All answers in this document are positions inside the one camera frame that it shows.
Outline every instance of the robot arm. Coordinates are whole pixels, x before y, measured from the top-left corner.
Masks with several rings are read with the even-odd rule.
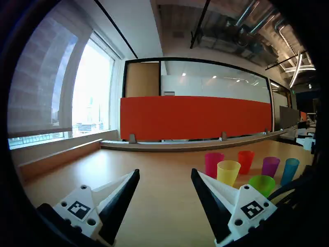
[[[215,235],[217,247],[237,241],[268,219],[277,209],[245,184],[235,189],[192,169],[191,179]]]
[[[136,169],[94,190],[81,185],[53,208],[42,204],[38,211],[79,246],[90,246],[91,239],[94,246],[112,246],[138,181]]]

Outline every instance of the pink cup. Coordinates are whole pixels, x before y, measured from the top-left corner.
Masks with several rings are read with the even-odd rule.
[[[224,160],[224,154],[208,153],[205,158],[205,174],[216,179],[217,178],[217,164]]]

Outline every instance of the roller shade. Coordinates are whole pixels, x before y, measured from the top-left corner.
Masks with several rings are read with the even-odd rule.
[[[37,26],[15,68],[9,138],[72,130],[74,81],[91,33],[80,13],[64,1]]]

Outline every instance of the wooden table surface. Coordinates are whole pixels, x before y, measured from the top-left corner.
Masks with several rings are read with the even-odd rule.
[[[226,160],[236,160],[238,152],[251,150],[255,157],[248,175],[239,175],[239,188],[261,173],[266,156],[281,159],[274,179],[279,184],[285,160],[300,160],[295,178],[310,165],[312,155],[303,147],[265,140],[240,147],[220,149]],[[139,153],[101,149],[25,186],[32,204],[55,205],[81,184],[92,189],[104,185],[135,168],[140,181],[116,236],[121,246],[214,246],[214,235],[192,184],[191,169],[204,171],[204,155],[213,151],[188,153]]]

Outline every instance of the red cup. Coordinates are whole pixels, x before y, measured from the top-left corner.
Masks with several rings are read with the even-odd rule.
[[[253,151],[240,151],[238,153],[239,163],[241,164],[239,174],[248,174],[255,153]]]
[[[224,160],[224,154],[208,153],[204,156],[205,159],[205,174],[216,179],[217,178],[217,164]]]

